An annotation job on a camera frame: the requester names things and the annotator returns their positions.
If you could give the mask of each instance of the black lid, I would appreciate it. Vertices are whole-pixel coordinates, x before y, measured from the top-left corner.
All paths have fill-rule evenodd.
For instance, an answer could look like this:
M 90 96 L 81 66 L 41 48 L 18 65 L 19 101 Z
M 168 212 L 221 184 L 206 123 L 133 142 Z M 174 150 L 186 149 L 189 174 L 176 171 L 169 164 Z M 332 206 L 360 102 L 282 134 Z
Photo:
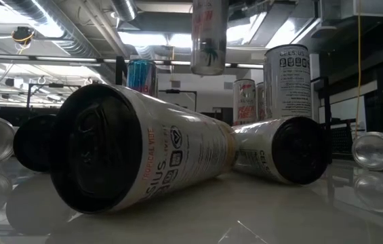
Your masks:
M 14 153 L 26 168 L 38 172 L 49 171 L 49 137 L 55 120 L 55 115 L 33 117 L 16 132 Z
M 310 184 L 322 176 L 327 168 L 326 152 L 322 129 L 306 117 L 288 119 L 273 138 L 277 171 L 295 184 Z
M 52 133 L 52 180 L 83 213 L 117 205 L 136 179 L 142 132 L 133 106 L 107 85 L 87 85 L 62 105 Z

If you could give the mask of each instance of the glossy table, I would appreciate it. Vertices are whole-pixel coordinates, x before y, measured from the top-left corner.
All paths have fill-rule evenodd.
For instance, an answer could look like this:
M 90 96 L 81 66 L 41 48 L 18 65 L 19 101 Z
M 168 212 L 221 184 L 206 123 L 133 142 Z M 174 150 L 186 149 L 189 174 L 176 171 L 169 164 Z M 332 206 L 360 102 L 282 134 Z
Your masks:
M 229 173 L 119 213 L 68 208 L 49 175 L 0 164 L 0 244 L 383 243 L 383 173 L 335 161 L 308 186 Z

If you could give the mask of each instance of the hanging can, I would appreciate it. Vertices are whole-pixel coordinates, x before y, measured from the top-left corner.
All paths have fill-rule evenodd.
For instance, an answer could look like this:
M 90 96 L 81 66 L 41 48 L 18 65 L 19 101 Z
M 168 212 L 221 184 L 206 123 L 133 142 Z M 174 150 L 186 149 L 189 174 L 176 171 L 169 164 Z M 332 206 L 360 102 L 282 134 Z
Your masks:
M 234 169 L 282 183 L 310 184 L 327 168 L 319 124 L 285 117 L 234 126 L 239 156 Z
M 141 59 L 130 60 L 126 86 L 137 92 L 157 98 L 158 80 L 155 62 Z
M 266 119 L 312 117 L 310 58 L 307 47 L 280 45 L 265 53 Z
M 256 121 L 256 85 L 252 79 L 233 83 L 233 125 Z
M 194 0 L 191 72 L 221 75 L 226 63 L 228 0 Z
M 123 86 L 87 85 L 57 114 L 51 175 L 83 213 L 118 210 L 228 171 L 236 142 L 226 123 Z
M 257 121 L 265 120 L 265 83 L 260 82 L 256 84 L 256 115 Z

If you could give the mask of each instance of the celsius logo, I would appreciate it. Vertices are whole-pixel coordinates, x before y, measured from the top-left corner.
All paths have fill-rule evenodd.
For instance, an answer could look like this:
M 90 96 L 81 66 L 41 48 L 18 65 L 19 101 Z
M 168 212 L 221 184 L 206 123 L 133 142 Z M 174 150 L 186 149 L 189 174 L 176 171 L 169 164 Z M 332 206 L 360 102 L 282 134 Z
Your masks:
M 170 140 L 176 149 L 179 149 L 182 145 L 182 133 L 176 126 L 170 128 Z

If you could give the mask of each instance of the blue can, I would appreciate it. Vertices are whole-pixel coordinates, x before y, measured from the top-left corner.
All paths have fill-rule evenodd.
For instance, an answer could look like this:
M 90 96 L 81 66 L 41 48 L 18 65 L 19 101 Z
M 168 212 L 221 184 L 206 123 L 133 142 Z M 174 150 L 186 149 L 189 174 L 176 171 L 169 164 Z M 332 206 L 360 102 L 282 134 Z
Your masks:
M 128 64 L 127 87 L 158 97 L 157 65 L 152 60 L 130 60 Z

